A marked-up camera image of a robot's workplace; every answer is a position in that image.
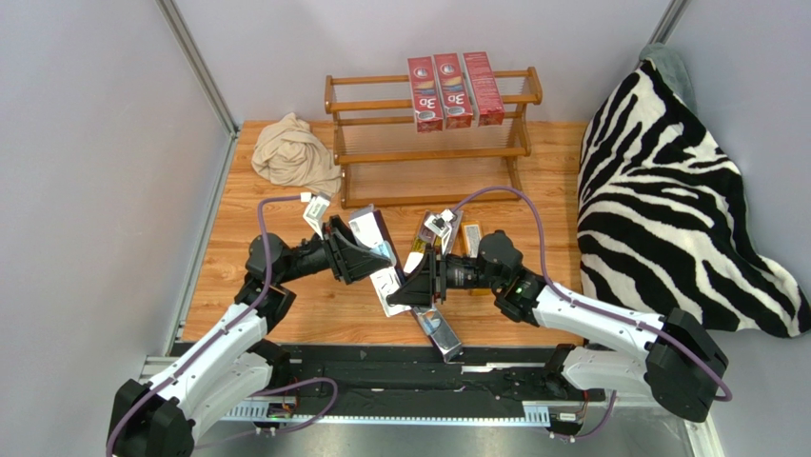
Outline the red 3D toothpaste box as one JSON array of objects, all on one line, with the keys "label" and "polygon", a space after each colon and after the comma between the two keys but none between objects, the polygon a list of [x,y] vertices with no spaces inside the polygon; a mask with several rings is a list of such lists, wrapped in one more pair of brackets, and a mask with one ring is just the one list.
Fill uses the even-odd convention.
[{"label": "red 3D toothpaste box", "polygon": [[472,126],[474,110],[466,88],[465,75],[457,53],[434,54],[446,129]]},{"label": "red 3D toothpaste box", "polygon": [[407,59],[407,65],[417,132],[442,131],[444,113],[432,58],[430,56],[411,57]]}]

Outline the silver blue Sensitive toothpaste box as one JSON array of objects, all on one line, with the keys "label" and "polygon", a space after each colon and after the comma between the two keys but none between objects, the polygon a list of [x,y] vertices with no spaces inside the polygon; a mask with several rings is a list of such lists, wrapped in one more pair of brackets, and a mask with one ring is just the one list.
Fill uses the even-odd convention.
[{"label": "silver blue Sensitive toothpaste box", "polygon": [[349,227],[360,245],[386,259],[386,265],[370,275],[386,317],[410,311],[410,306],[389,299],[402,285],[404,274],[382,212],[373,205],[354,210],[349,215]]}]

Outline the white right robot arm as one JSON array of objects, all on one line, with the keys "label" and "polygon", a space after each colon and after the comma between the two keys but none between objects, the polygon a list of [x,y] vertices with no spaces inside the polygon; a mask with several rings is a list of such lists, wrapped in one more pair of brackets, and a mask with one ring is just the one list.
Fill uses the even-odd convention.
[{"label": "white right robot arm", "polygon": [[386,295],[391,305],[442,302],[450,289],[488,288],[513,322],[578,334],[600,349],[564,346],[547,368],[578,390],[603,388],[646,395],[674,415],[706,420],[728,359],[697,318],[680,308],[667,314],[632,311],[581,295],[526,268],[524,256],[497,230],[476,256],[428,249],[418,266]]}]

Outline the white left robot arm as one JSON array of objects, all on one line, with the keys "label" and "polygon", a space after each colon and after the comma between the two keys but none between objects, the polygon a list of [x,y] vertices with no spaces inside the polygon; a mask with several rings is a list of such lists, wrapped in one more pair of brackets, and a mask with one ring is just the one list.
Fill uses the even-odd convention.
[{"label": "white left robot arm", "polygon": [[260,227],[242,289],[220,321],[146,382],[130,379],[112,407],[108,456],[190,456],[200,439],[247,398],[295,398],[290,355],[267,340],[296,299],[286,283],[329,271],[347,285],[399,263],[382,214],[354,212],[317,223],[311,238],[290,246]]}]

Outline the silver purple R&O toothpaste box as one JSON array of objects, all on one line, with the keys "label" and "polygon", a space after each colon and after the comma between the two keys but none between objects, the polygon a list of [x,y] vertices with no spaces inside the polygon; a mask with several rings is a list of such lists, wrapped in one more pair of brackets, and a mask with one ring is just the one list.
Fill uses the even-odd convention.
[{"label": "silver purple R&O toothpaste box", "polygon": [[411,314],[446,364],[452,363],[464,352],[461,339],[438,309],[413,308]]}]

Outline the orange toothpaste box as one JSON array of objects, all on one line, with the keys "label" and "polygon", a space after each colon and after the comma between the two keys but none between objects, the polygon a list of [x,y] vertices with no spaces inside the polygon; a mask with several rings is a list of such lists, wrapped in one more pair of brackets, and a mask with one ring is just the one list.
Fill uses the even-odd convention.
[{"label": "orange toothpaste box", "polygon": [[[464,241],[465,253],[469,257],[476,257],[478,254],[479,244],[483,238],[482,226],[478,221],[462,222],[462,235]],[[468,292],[471,296],[486,296],[490,295],[490,288],[474,288]]]}]

